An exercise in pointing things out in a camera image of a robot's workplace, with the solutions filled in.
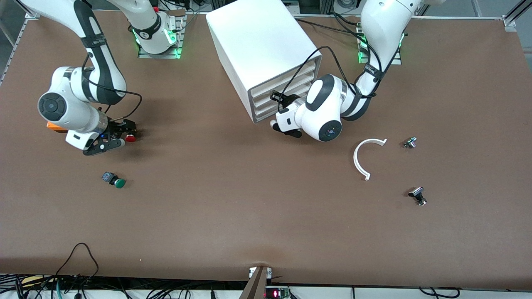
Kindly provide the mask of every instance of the white box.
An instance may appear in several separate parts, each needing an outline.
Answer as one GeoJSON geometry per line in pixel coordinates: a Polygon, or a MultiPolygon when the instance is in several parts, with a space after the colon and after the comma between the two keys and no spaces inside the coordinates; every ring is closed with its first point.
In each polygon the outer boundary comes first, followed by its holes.
{"type": "MultiPolygon", "coordinates": [[[[270,92],[282,91],[314,43],[280,0],[238,0],[206,17],[220,62],[253,122],[274,115],[270,92]]],[[[320,62],[316,52],[285,93],[304,97],[320,62]]]]}

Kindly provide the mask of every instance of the robotic arm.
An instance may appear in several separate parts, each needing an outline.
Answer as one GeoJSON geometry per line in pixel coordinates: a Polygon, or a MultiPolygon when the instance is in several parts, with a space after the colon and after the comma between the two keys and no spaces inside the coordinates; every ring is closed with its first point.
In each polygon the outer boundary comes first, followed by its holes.
{"type": "MultiPolygon", "coordinates": [[[[444,1],[432,0],[431,3],[444,1]]],[[[368,109],[371,96],[390,66],[402,33],[420,3],[421,0],[368,0],[362,9],[361,26],[372,47],[364,72],[354,85],[327,74],[312,84],[305,101],[295,95],[282,96],[273,92],[271,98],[281,101],[284,109],[270,122],[272,128],[298,138],[303,129],[323,142],[338,137],[342,131],[340,118],[354,121],[368,109]]]]}
{"type": "MultiPolygon", "coordinates": [[[[155,13],[148,0],[110,0],[127,16],[141,46],[149,53],[160,53],[172,43],[165,29],[169,18],[155,13]]],[[[118,69],[105,36],[90,7],[81,0],[22,0],[37,13],[68,27],[76,33],[94,67],[60,67],[52,75],[49,90],[38,101],[40,115],[47,121],[68,130],[66,141],[94,155],[121,147],[121,136],[129,138],[136,132],[129,120],[111,121],[104,112],[90,105],[114,105],[125,96],[126,82],[118,69]]]]}

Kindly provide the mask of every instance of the screw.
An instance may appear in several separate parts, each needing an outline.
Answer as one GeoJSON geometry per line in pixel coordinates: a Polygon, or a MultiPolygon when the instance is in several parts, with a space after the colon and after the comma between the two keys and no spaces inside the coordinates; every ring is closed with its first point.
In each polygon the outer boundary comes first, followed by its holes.
{"type": "Polygon", "coordinates": [[[416,140],[418,140],[418,139],[417,139],[415,136],[412,137],[412,138],[410,138],[410,139],[408,139],[407,141],[405,141],[405,142],[403,143],[403,147],[404,147],[404,148],[415,148],[415,142],[416,142],[416,140]]]}

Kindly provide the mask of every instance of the white curved object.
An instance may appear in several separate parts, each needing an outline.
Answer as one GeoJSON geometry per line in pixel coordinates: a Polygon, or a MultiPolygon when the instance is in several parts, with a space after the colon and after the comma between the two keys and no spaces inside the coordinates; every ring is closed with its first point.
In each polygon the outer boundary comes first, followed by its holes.
{"type": "Polygon", "coordinates": [[[359,163],[359,158],[358,158],[358,155],[359,155],[359,148],[360,146],[362,146],[363,144],[366,144],[366,143],[376,143],[380,146],[383,146],[384,143],[386,143],[386,140],[387,139],[384,139],[384,140],[378,140],[378,139],[367,139],[367,140],[364,140],[362,142],[360,142],[360,144],[356,147],[355,149],[355,152],[353,153],[353,161],[355,162],[355,167],[356,169],[358,169],[358,171],[365,176],[365,180],[369,180],[369,177],[370,177],[370,173],[365,171],[362,166],[360,166],[360,163],[359,163]]]}

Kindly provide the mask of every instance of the brown tabletop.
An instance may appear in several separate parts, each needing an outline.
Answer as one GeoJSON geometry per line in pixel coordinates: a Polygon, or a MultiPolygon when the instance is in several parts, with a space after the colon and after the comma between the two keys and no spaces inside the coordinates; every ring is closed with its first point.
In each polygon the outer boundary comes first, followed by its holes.
{"type": "MultiPolygon", "coordinates": [[[[501,21],[412,20],[366,115],[320,143],[252,124],[203,15],[179,60],[136,58],[126,18],[97,16],[144,95],[142,138],[86,157],[45,127],[37,99],[86,52],[66,27],[30,21],[0,88],[1,273],[55,273],[86,242],[105,276],[245,280],[267,264],[287,283],[532,288],[532,77],[501,21]],[[364,181],[353,150],[367,138],[388,142],[361,148],[364,181]],[[406,196],[418,186],[424,207],[406,196]]],[[[302,27],[351,80],[362,71],[353,37],[302,27]]],[[[322,53],[320,74],[338,75],[322,53]]],[[[62,273],[92,271],[80,250],[62,273]]]]}

